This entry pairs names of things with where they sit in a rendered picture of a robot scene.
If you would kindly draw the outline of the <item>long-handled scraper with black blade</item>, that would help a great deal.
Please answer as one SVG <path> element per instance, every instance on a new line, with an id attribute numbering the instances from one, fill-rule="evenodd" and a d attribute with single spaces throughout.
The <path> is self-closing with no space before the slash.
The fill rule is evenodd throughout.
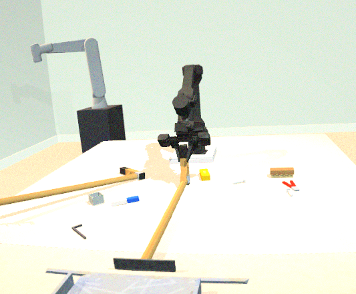
<path id="1" fill-rule="evenodd" d="M 141 259 L 134 258 L 113 258 L 114 269 L 125 271 L 163 271 L 176 272 L 175 260 L 152 259 L 159 245 L 160 239 L 172 217 L 186 185 L 190 184 L 189 163 L 186 161 L 188 151 L 187 144 L 179 145 L 180 153 L 180 185 L 177 188 L 168 208 L 166 209 L 155 233 L 144 251 Z"/>

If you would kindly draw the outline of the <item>red-handled pliers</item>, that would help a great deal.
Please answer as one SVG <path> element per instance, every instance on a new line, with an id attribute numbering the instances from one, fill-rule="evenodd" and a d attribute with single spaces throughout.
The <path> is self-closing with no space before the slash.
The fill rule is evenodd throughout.
<path id="1" fill-rule="evenodd" d="M 290 183 L 291 183 L 291 184 L 289 184 L 289 183 L 287 183 L 287 182 L 285 182 L 285 181 L 283 181 L 282 183 L 283 183 L 284 185 L 286 185 L 286 186 L 289 186 L 289 187 L 292 188 L 294 191 L 299 191 L 298 187 L 296 186 L 296 184 L 295 184 L 292 180 L 290 180 Z"/>

